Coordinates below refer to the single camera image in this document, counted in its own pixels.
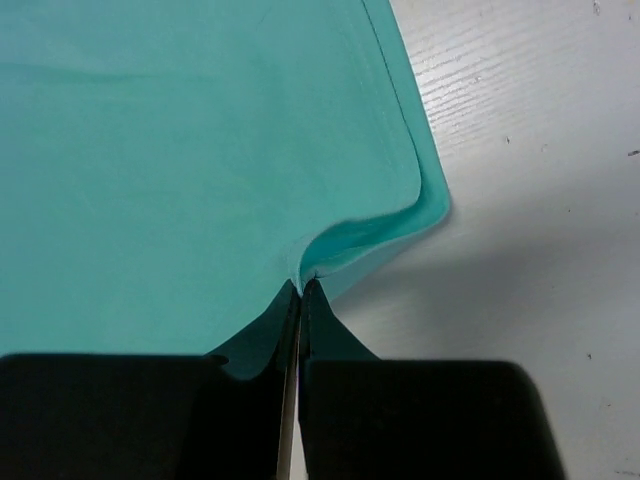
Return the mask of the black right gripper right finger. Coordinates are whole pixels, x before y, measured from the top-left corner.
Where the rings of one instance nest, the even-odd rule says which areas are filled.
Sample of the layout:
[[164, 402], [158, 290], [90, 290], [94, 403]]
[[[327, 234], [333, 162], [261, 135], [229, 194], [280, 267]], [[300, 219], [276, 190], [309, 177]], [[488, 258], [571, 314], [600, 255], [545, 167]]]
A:
[[299, 424], [312, 479], [562, 479], [537, 388], [518, 365], [375, 356], [318, 281], [301, 298]]

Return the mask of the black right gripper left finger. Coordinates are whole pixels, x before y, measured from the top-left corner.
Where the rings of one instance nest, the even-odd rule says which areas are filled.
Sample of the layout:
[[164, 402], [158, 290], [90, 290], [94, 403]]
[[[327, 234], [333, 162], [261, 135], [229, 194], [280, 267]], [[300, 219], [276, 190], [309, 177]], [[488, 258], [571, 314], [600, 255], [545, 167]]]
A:
[[286, 479], [300, 299], [203, 355], [1, 360], [5, 479]]

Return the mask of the teal t shirt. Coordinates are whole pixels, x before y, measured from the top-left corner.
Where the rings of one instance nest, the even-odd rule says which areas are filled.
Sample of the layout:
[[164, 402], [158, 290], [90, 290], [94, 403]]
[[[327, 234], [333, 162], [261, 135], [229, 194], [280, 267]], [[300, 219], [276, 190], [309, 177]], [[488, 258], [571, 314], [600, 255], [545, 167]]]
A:
[[449, 208], [386, 1], [1, 5], [3, 354], [202, 354]]

